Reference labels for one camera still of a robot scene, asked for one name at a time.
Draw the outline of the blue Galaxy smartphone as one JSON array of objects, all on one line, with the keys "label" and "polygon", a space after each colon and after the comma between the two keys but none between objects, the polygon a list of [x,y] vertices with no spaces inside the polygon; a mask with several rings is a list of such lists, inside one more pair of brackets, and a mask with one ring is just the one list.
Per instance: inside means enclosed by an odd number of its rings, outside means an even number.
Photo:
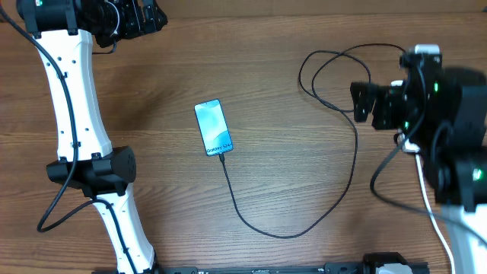
[{"label": "blue Galaxy smartphone", "polygon": [[214,99],[194,106],[199,131],[207,156],[223,154],[234,146],[221,101]]}]

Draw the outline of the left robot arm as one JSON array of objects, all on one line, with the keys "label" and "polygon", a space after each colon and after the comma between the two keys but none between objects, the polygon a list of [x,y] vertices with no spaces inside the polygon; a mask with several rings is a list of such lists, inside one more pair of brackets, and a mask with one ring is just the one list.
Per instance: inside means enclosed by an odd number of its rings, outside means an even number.
[{"label": "left robot arm", "polygon": [[134,198],[136,162],[128,146],[113,147],[94,85],[94,46],[111,54],[120,40],[158,32],[167,23],[155,0],[21,0],[21,33],[37,48],[56,116],[57,159],[49,179],[83,192],[99,212],[116,254],[118,273],[159,273],[154,248]]}]

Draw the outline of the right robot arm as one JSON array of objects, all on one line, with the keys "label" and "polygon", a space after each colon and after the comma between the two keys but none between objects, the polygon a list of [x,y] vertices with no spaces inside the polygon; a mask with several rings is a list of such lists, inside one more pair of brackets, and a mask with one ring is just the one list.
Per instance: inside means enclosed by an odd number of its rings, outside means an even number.
[{"label": "right robot arm", "polygon": [[398,130],[397,147],[374,172],[370,188],[395,154],[418,147],[424,179],[448,226],[458,273],[486,271],[486,76],[467,67],[444,67],[441,53],[405,53],[401,84],[353,82],[354,119],[373,116],[376,130]]}]

